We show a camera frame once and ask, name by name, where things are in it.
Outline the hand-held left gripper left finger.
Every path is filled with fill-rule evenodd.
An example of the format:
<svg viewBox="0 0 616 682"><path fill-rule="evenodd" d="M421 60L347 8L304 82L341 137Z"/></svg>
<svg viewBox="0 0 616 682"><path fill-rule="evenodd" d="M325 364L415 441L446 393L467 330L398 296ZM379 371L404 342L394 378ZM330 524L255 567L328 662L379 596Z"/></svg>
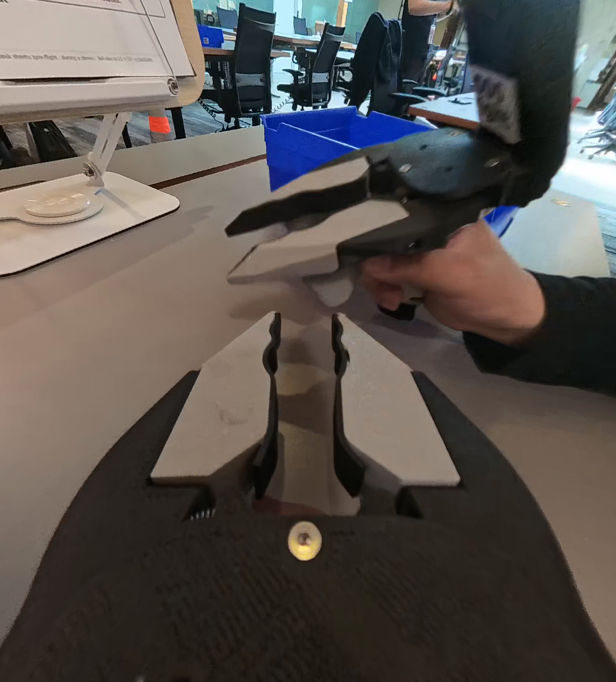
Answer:
<svg viewBox="0 0 616 682"><path fill-rule="evenodd" d="M152 483L264 497L278 461L280 333L281 316L270 312L202 365Z"/></svg>

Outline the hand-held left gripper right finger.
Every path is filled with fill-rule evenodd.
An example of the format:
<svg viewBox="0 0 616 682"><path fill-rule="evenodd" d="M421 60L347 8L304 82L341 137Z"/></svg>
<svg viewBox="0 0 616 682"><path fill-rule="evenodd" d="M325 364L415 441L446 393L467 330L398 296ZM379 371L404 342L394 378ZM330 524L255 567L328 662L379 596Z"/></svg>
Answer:
<svg viewBox="0 0 616 682"><path fill-rule="evenodd" d="M334 470L347 493L456 488L460 475L412 369L342 313L332 316L332 349Z"/></svg>

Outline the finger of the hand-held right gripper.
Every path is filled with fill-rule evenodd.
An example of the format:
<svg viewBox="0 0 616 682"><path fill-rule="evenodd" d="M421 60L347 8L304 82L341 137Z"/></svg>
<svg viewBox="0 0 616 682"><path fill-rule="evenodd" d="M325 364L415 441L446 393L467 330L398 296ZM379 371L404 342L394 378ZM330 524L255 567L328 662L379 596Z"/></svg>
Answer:
<svg viewBox="0 0 616 682"><path fill-rule="evenodd" d="M363 157L318 168L244 209L225 228L228 238L277 238L315 229L352 235L368 207L369 163Z"/></svg>
<svg viewBox="0 0 616 682"><path fill-rule="evenodd" d="M341 265L337 247L407 217L409 213L398 203L360 203L314 226L254 246L227 274L227 282L303 283L326 307L337 308L350 298L358 280L357 266Z"/></svg>

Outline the blue plastic bin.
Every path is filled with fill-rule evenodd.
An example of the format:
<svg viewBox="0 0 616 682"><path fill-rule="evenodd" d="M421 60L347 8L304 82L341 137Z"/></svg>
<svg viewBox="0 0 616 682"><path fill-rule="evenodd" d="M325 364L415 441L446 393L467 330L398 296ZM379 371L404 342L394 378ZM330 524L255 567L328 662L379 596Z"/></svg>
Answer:
<svg viewBox="0 0 616 682"><path fill-rule="evenodd" d="M336 158L373 145L428 132L436 124L380 113L361 115L355 107L266 115L266 163L272 192Z"/></svg>

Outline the person's right forearm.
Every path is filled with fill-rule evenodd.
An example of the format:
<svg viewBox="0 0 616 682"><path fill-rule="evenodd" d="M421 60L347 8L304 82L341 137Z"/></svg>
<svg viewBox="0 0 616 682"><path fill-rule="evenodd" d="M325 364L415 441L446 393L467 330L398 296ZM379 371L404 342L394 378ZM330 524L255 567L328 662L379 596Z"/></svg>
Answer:
<svg viewBox="0 0 616 682"><path fill-rule="evenodd" d="M534 274L545 316L518 346L463 333L480 371L616 396L616 279Z"/></svg>

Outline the person's right hand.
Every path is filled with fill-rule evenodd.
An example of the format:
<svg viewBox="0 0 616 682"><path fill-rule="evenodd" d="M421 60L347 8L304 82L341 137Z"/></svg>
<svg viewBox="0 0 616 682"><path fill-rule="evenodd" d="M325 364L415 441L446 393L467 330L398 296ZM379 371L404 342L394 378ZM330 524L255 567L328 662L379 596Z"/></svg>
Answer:
<svg viewBox="0 0 616 682"><path fill-rule="evenodd" d="M510 346L532 337L546 314L538 281L483 219L459 229L443 248L366 260L360 281L386 310L415 290L440 324Z"/></svg>

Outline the wooden office desk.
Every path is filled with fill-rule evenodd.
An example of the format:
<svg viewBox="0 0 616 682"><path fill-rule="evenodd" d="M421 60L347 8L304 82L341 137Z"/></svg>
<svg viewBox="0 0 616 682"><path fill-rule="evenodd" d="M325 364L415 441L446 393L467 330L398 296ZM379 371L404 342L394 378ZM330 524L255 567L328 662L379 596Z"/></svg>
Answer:
<svg viewBox="0 0 616 682"><path fill-rule="evenodd" d="M435 125L448 125L471 131L480 127L480 116L473 92L411 105L408 107L408 113Z"/></svg>

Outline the black office chair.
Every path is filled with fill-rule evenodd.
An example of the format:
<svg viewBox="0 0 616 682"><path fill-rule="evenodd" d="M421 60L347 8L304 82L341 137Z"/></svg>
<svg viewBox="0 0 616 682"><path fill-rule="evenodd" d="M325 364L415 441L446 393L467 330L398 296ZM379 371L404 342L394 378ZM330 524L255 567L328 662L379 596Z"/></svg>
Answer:
<svg viewBox="0 0 616 682"><path fill-rule="evenodd" d="M276 14L239 4L234 60L230 72L230 119L259 125L272 111L271 64Z"/></svg>
<svg viewBox="0 0 616 682"><path fill-rule="evenodd" d="M293 81L280 83L277 90L289 96L292 111L328 107L332 95L334 66L344 33L344 27L327 23L315 53L307 56L305 71L284 69L292 75Z"/></svg>

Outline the dark jacket on chair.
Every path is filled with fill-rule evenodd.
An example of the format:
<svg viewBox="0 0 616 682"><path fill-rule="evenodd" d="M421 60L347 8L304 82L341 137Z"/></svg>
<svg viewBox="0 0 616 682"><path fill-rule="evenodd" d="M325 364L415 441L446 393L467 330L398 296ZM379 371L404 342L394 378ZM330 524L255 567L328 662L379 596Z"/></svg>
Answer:
<svg viewBox="0 0 616 682"><path fill-rule="evenodd" d="M401 88L403 38L400 20L371 14L351 61L347 105L359 108L368 99L368 115L400 116L402 106L395 94Z"/></svg>

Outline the white document stand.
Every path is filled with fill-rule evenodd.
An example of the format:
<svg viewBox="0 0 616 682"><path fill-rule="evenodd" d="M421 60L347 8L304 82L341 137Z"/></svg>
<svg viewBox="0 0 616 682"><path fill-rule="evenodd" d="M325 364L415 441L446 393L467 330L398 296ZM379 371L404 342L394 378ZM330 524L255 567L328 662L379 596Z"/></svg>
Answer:
<svg viewBox="0 0 616 682"><path fill-rule="evenodd" d="M0 81L0 167L14 162L6 124L103 115L82 169L0 190L0 277L101 242L178 210L179 200L108 170L133 113L181 107L203 89L204 58L190 1L170 1L194 76Z"/></svg>

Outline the printed instruction sheet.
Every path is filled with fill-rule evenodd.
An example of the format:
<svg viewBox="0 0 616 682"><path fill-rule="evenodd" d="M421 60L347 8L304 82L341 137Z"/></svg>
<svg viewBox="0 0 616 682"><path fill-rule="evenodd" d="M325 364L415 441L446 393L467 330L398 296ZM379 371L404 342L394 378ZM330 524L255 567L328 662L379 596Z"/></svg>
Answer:
<svg viewBox="0 0 616 682"><path fill-rule="evenodd" d="M194 75L169 1L0 1L0 81Z"/></svg>

